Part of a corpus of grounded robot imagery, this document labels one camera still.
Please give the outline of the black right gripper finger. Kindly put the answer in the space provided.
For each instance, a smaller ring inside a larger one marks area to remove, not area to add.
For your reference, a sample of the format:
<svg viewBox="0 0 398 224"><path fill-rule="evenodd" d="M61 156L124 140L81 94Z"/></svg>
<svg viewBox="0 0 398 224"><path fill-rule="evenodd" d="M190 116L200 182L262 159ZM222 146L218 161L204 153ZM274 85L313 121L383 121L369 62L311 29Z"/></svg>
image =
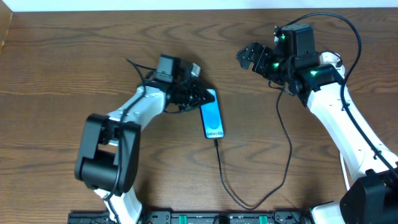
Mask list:
<svg viewBox="0 0 398 224"><path fill-rule="evenodd" d="M248 70L250 65L252 64L252 59L251 58L238 58L239 64L241 68Z"/></svg>
<svg viewBox="0 0 398 224"><path fill-rule="evenodd" d="M249 60L253 61L257 56L261 54L264 47L258 42L252 42L242 50L239 50L236 54L238 60Z"/></svg>

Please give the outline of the blue Galaxy smartphone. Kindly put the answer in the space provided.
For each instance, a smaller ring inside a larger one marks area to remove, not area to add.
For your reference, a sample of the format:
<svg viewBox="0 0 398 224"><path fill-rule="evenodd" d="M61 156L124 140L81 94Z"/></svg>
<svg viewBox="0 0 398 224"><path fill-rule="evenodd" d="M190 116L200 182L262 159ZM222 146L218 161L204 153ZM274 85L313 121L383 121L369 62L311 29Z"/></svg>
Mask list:
<svg viewBox="0 0 398 224"><path fill-rule="evenodd" d="M204 135L207 139L221 139L224 138L224 128L217 94L214 89L208 89L208 92L215 100L200 107Z"/></svg>

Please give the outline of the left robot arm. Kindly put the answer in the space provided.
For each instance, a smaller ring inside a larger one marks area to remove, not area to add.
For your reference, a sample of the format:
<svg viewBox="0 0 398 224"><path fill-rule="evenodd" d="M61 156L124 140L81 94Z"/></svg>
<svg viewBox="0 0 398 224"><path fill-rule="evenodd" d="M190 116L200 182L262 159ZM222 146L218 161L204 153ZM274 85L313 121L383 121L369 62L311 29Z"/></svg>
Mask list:
<svg viewBox="0 0 398 224"><path fill-rule="evenodd" d="M115 223L141 219L143 205L133 185L144 128L169 104L184 113L215 101L195 63L162 54L146 76L142 65L132 66L141 79L134 96L106 115L87 117L75 162L75 178L101 197Z"/></svg>

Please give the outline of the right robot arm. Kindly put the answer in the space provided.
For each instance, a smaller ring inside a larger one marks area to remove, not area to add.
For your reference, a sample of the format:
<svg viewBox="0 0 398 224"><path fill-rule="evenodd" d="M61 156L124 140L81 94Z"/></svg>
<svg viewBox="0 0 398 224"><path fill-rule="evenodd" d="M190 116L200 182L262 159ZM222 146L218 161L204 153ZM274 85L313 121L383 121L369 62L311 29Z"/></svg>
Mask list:
<svg viewBox="0 0 398 224"><path fill-rule="evenodd" d="M274 49L253 42L240 50L240 66L298 96L328 131L353 181L341 200L310 209L312 223L397 223L397 155L353 103L341 59L316 51L309 24L276 27L274 36Z"/></svg>

